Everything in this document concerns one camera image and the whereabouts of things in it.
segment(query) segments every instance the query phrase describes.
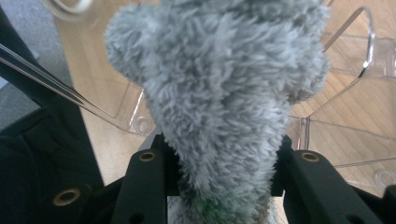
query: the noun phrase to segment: white cup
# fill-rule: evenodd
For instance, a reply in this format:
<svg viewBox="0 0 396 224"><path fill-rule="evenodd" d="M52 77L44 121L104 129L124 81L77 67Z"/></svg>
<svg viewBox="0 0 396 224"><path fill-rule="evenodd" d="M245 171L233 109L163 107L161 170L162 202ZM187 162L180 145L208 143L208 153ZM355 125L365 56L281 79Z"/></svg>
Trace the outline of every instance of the white cup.
<svg viewBox="0 0 396 224"><path fill-rule="evenodd" d="M78 21L90 9L92 0L79 0L74 6L68 7L62 0L40 0L44 7L55 17L63 21Z"/></svg>

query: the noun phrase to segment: floor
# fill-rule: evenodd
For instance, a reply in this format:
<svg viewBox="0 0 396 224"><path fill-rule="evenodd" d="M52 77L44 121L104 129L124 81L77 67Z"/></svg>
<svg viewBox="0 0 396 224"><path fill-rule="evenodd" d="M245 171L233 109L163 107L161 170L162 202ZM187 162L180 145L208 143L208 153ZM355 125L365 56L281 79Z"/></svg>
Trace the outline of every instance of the floor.
<svg viewBox="0 0 396 224"><path fill-rule="evenodd" d="M51 14L39 0L0 0L15 30L37 54L38 62L66 84L71 84L62 45ZM0 129L37 109L22 92L0 80Z"/></svg>

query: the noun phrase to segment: teddy bear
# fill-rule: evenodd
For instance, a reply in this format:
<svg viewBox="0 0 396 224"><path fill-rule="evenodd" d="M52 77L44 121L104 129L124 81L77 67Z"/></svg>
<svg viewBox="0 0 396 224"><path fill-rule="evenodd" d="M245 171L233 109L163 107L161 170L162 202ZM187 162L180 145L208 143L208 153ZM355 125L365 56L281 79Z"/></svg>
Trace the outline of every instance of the teddy bear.
<svg viewBox="0 0 396 224"><path fill-rule="evenodd" d="M291 106L329 70L322 0L162 0L122 7L107 58L140 85L180 158L169 223L265 223Z"/></svg>

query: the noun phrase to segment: plush toy ear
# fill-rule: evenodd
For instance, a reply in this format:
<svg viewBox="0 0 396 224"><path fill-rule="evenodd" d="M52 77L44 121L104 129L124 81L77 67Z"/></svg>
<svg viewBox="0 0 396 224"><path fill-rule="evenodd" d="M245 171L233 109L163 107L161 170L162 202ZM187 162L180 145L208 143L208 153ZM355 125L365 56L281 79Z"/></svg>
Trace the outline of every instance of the plush toy ear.
<svg viewBox="0 0 396 224"><path fill-rule="evenodd" d="M138 85L147 79L144 69L149 66L154 33L159 25L155 10L155 6L146 4L122 7L106 30L108 60Z"/></svg>

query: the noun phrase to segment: wooden surface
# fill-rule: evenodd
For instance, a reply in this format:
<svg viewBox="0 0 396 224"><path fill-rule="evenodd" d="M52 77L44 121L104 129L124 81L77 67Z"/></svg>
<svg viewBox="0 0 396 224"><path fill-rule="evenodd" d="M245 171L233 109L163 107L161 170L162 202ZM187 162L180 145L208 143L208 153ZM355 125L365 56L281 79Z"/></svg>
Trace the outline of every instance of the wooden surface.
<svg viewBox="0 0 396 224"><path fill-rule="evenodd" d="M119 6L129 2L95 0L92 11L84 20L78 23L56 20L75 88L112 116L120 110L129 82L106 60L104 31ZM396 1L380 2L333 1L327 37L354 10L367 6L372 10L377 36L396 38ZM391 96L395 95L396 88L382 79L370 79L361 82L350 94L326 104L357 77L365 57L367 30L366 18L360 16L343 38L334 43L327 53L336 69L329 74L324 91L309 102L296 105L292 115L297 118L312 116L320 121L311 123L310 148L338 164L338 171L349 183L380 195L382 190L375 188L375 174L384 170L396 171L394 161L342 165L395 156L396 103ZM122 131L87 111L82 113L103 179L109 184L124 175L131 155L145 137ZM290 135L301 130L299 122L299 119L293 120ZM352 129L343 128L346 126L365 132L351 132Z"/></svg>

